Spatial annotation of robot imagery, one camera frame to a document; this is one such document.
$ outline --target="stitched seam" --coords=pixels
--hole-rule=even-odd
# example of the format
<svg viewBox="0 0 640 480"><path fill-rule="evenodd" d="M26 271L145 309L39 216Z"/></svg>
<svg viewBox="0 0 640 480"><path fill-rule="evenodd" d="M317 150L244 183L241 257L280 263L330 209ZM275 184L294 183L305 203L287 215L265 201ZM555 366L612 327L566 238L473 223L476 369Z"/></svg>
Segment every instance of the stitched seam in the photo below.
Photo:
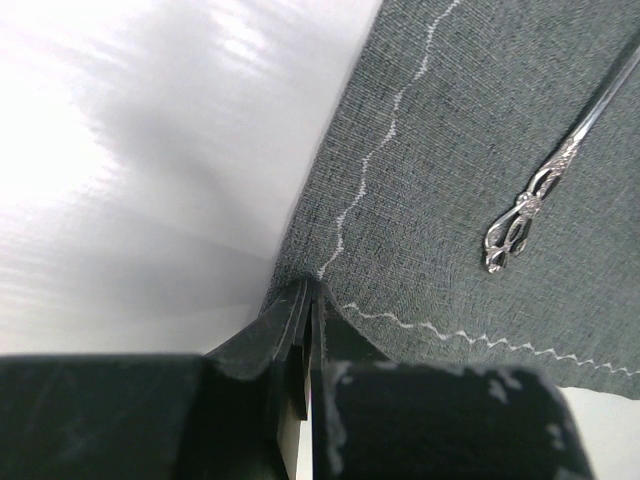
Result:
<svg viewBox="0 0 640 480"><path fill-rule="evenodd" d="M579 367L581 367L583 365L590 365L594 370L599 370L601 368L602 369L609 369L609 373L611 373L611 374L624 373L627 377L632 377L634 375L640 375L640 370L636 370L635 372L630 372L627 367L614 368L613 365L611 365L610 362L603 363L603 364L596 364L596 362L592 358L590 358L589 360L579 360L578 357L576 355L574 355L574 354L571 354L571 355L559 355L554 348L547 348L546 350L537 350L533 345L531 345L530 342L523 343L522 345L517 345L516 346L516 345L513 345L509 340L507 340L504 337L502 337L499 340L496 340L495 342L492 342L489 339L489 337L488 337L488 335L486 333L483 333L479 337L474 338L474 337L470 337L467 334L467 332L465 332L464 330L458 330L457 332L453 332L453 333L442 333L431 322L403 323L393 313L389 313L389 312L379 313L379 314L376 314L376 315L369 315L369 314L363 313L355 302L349 303L348 305L345 305L342 308L345 309L345 310L346 309L355 310L355 312L360 317L362 317L364 319L388 318L389 320L392 320L400 328L404 328L404 329L407 329L407 330L410 330L410 329L413 329L413 328L419 328L419 327L427 328L427 329L431 330L435 334L435 336L438 337L438 339L442 340L443 342L447 342L447 341L449 341L449 340L451 340L452 338L455 338L455 337L460 337L460 338L465 339L469 343L469 345L474 345L476 342L485 342L489 349L491 349L493 347L496 347L498 345L504 345L506 348L508 348L512 352L515 352L517 350L525 349L525 350L531 351L531 353L533 353L533 355L535 355L536 357L540 356L540 355L550 354L551 356L553 356L558 361L560 361L560 360L572 360Z"/></svg>
<svg viewBox="0 0 640 480"><path fill-rule="evenodd" d="M336 236L337 236L336 248L331 254L331 257L329 257L329 260L327 260L327 262L318 269L316 276L318 277L319 280L323 279L324 274L327 271L327 267L331 265L331 263L333 263L333 261L336 258L338 258L342 252L344 252L344 238L342 236L344 222L347 218L347 215L349 215L349 212L353 210L358 205L358 203L360 203L360 200L362 200L364 196L367 194L367 170L369 169L369 162L371 161L371 158L380 150L382 150L396 136L398 110L400 108L400 103L404 98L404 94L406 93L407 90L409 90L413 86L413 84L416 81L418 81L422 76L424 76L424 74L428 70L429 58L431 55L431 47L433 46L433 36L436 32L436 29L438 28L438 25L442 20L448 17L453 11L453 9L456 6L458 6L461 2L462 0L453 0L453 2L447 7L447 9L443 13L441 13L438 17L436 17L433 23L429 25L429 27L427 28L427 42L424 47L425 54L424 54L424 57L422 58L422 61L420 62L420 68L418 68L418 71L413 75L409 83L407 83L404 87L400 89L398 93L394 95L393 109L391 110L391 123L389 124L389 129L387 130L387 133L385 134L382 141L373 150L371 150L371 152L369 152L367 156L365 156L362 159L362 162L361 162L362 170L360 172L360 187L358 188L358 193L356 194L351 204L340 215L336 217L336 220L335 220Z"/></svg>

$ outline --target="white thread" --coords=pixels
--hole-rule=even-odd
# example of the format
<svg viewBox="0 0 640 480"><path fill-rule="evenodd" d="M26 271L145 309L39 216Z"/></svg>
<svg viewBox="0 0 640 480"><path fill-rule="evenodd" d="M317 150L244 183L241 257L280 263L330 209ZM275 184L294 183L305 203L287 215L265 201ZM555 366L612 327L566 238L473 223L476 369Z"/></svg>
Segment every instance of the white thread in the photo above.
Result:
<svg viewBox="0 0 640 480"><path fill-rule="evenodd" d="M578 360L578 357L576 357L573 354L571 354L571 355L558 355L558 353L555 351L554 348L548 348L546 350L536 350L533 347L533 345L531 345L531 343L529 343L529 342L524 343L522 345L514 346L504 337L501 338L500 340L492 342L491 340L489 340L489 337L487 336L486 333L483 333L478 338L472 338L472 337L469 337L469 335L467 335L467 332L465 332L464 330L458 330L457 332L454 332L454 333L451 333L451 334L440 333L438 331L438 329L431 322L415 323L415 324L402 323L398 319L398 317L396 317L393 313L379 313L377 315L368 315L366 313L361 312L360 308L358 307L358 305L355 302L350 303L348 305L345 305L342 308L343 309L350 308L352 310L355 310L358 315L360 315L362 318L366 318L366 319L388 318L388 319L392 320L393 322L395 322L396 324L398 324L398 326L400 326L401 328L405 328L405 329L408 329L408 330L412 329L412 328L416 328L416 327L426 327L429 330L431 330L436 335L436 337L438 337L443 342L451 340L454 337L462 337L467 342L469 342L470 345L473 345L476 342L480 342L480 341L486 342L488 348L493 348L496 345L503 344L505 347L507 347L512 352L515 352L516 350L520 350L520 349L525 348L527 350L531 350L531 352L536 357L539 356L539 355L544 355L544 354L548 353L548 354L551 354L558 361L559 360L567 360L567 359L568 360L573 360L579 367L581 367L582 365L590 364L594 368L594 370L599 370L600 368L608 368L611 373L623 372L627 377L632 377L633 375L640 375L640 370L636 370L635 372L630 372L627 369L627 367L613 368L613 365L611 365L611 363L609 363L609 362L604 363L602 365L597 365L594 362L593 359L580 361L580 360Z"/></svg>
<svg viewBox="0 0 640 480"><path fill-rule="evenodd" d="M462 2L462 0L454 0L449 5L449 7L447 7L447 9L444 11L444 13L440 14L433 21L433 23L431 25L429 25L429 27L427 28L427 42L426 42L425 47L424 47L425 55L424 55L422 61L420 62L420 68L414 74L414 76L411 79L411 81L409 83L407 83L404 87L402 87L402 89L398 93L396 93L394 95L394 97L393 97L393 110L391 111L391 123L389 124L389 130L387 131L386 135L382 139L382 142L380 142L377 147L375 147L373 150L371 150L371 152L369 152L369 154L362 159L362 170L360 172L360 188L358 188L358 193L356 194L356 196L353 199L353 201L351 202L351 204L340 215L338 215L336 217L336 235L338 237L338 242L336 244L336 249L331 254L331 257L329 258L327 263L325 263L318 270L318 273L316 275L317 275L319 280L322 280L322 278L324 277L324 274L325 274L325 272L327 270L327 267L336 258L338 258L342 252L344 252L344 238L342 237L342 229L343 229L343 226L344 226L344 222L345 222L349 212L351 210L353 210L358 205L358 203L360 203L360 200L362 200L362 198L367 194L367 170L369 169L369 162L371 161L371 158L376 153L378 153L378 151L380 151L382 148L384 148L384 146L387 143L389 143L391 141L391 139L393 139L393 137L396 136L397 112L398 112L398 109L400 108L400 103L402 102L404 94L406 93L406 91L409 88L411 88L413 86L413 84L417 80L419 80L427 72L430 50L431 50L431 46L433 45L433 35L435 34L436 29L438 28L438 24L443 19L448 17L451 14L451 12L453 11L453 9L456 6L458 6L461 2Z"/></svg>

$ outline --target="decorative metal handle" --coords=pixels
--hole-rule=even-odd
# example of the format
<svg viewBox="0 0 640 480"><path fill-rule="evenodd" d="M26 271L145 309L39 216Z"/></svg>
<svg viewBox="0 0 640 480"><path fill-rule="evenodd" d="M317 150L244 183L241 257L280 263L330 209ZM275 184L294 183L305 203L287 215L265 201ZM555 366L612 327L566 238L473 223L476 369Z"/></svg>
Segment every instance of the decorative metal handle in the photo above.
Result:
<svg viewBox="0 0 640 480"><path fill-rule="evenodd" d="M502 270L506 267L509 256L516 257L522 253L527 245L531 223L542 208L542 202L567 171L587 133L639 61L640 44L602 92L593 108L531 178L527 189L518 195L514 207L489 227L484 238L484 260L489 273Z"/></svg>

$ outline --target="fabric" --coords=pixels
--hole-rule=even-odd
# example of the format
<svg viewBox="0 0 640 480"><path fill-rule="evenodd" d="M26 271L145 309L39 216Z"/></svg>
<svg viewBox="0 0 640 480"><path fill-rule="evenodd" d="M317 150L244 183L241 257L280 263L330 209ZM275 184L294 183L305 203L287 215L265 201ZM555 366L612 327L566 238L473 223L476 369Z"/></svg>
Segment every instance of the fabric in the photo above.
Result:
<svg viewBox="0 0 640 480"><path fill-rule="evenodd" d="M524 364L640 398L640 71L489 275L487 228L638 33L640 2L387 0L272 293L314 275L398 361Z"/></svg>

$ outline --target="gray cloth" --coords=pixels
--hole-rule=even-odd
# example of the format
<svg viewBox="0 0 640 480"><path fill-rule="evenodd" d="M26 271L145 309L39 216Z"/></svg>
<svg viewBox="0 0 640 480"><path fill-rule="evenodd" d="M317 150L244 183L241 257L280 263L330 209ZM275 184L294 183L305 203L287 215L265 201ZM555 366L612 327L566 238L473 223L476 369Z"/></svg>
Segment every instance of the gray cloth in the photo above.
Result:
<svg viewBox="0 0 640 480"><path fill-rule="evenodd" d="M322 276L399 361L525 364L640 398L640 71L524 253L496 275L481 262L486 229L638 29L636 0L384 2L272 291Z"/></svg>

